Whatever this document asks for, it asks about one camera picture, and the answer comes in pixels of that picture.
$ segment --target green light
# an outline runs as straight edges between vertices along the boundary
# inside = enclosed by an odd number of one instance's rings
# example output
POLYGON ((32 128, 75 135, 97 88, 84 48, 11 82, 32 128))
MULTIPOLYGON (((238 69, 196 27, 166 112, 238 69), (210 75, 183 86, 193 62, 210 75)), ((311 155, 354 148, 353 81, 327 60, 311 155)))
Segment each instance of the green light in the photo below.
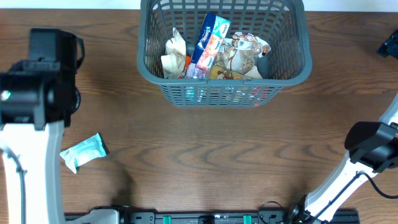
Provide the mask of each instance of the green light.
POLYGON ((11 96, 11 92, 8 90, 4 90, 3 92, 1 92, 1 101, 6 101, 10 98, 11 96))

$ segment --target wood grain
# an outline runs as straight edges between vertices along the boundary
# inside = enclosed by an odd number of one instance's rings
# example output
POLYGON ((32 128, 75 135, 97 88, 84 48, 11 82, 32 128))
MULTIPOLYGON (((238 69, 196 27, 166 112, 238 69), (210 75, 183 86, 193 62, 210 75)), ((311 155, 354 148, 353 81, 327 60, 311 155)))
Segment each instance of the wood grain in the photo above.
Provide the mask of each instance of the wood grain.
MULTIPOLYGON (((0 70, 26 58, 32 27, 85 40, 82 94, 66 149, 101 132, 110 155, 77 175, 62 163, 66 212, 121 203, 166 211, 255 210, 315 190, 345 153, 357 121, 376 121, 398 90, 398 61, 377 48, 398 14, 308 12, 313 72, 255 109, 176 108, 136 68, 139 11, 0 10, 0 70)), ((7 217, 0 165, 0 216, 7 217)), ((376 182, 396 194, 398 172, 376 182)), ((361 222, 393 223, 398 202, 364 184, 343 205, 361 222)), ((7 223, 2 218, 0 223, 7 223)))

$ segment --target black object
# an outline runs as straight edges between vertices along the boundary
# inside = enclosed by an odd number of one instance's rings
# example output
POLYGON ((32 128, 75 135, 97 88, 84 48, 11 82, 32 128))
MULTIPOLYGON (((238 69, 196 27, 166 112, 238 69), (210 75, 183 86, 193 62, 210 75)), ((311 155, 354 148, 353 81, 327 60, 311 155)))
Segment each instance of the black object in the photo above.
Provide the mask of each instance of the black object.
POLYGON ((398 30, 396 30, 377 51, 381 56, 391 55, 398 59, 398 30))
POLYGON ((30 30, 29 58, 0 76, 0 129, 7 123, 65 121, 80 105, 75 75, 85 56, 83 40, 59 29, 30 30), (77 45, 81 58, 77 58, 77 45))
MULTIPOLYGON (((282 209, 267 209, 260 212, 229 212, 229 213, 171 213, 171 214, 157 214, 153 212, 132 212, 129 214, 129 222, 126 219, 123 224, 164 224, 163 217, 171 217, 173 224, 202 224, 211 222, 215 224, 243 224, 244 215, 251 216, 252 223, 250 224, 264 224, 258 217, 262 217, 268 223, 280 223, 285 217, 287 211, 282 209)), ((82 215, 65 215, 66 220, 76 220, 82 215)), ((359 215, 357 211, 353 210, 338 210, 335 213, 332 221, 329 224, 360 224, 359 215)))
POLYGON ((375 172, 398 166, 397 125, 382 122, 358 122, 349 131, 345 148, 352 163, 360 162, 375 172))

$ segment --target basket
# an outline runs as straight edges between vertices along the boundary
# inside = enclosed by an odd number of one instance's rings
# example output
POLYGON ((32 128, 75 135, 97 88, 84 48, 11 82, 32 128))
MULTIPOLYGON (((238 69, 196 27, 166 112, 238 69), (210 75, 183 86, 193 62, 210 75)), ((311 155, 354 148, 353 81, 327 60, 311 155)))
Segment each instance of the basket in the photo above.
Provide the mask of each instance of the basket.
POLYGON ((177 106, 244 106, 267 103, 285 86, 302 83, 312 69, 301 0, 142 0, 137 66, 177 106), (164 79, 160 57, 173 27, 193 49, 207 12, 231 21, 227 38, 249 32, 271 45, 258 61, 265 79, 164 79))

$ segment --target light blue packet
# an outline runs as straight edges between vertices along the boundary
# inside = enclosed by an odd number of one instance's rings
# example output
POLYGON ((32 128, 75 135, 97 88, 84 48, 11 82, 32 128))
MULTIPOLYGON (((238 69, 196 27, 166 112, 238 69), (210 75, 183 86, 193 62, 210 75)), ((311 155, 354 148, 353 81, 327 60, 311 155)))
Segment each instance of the light blue packet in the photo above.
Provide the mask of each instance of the light blue packet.
POLYGON ((97 133, 76 146, 62 151, 60 156, 65 160, 67 167, 76 174, 77 167, 93 159, 106 156, 106 151, 101 135, 97 133))

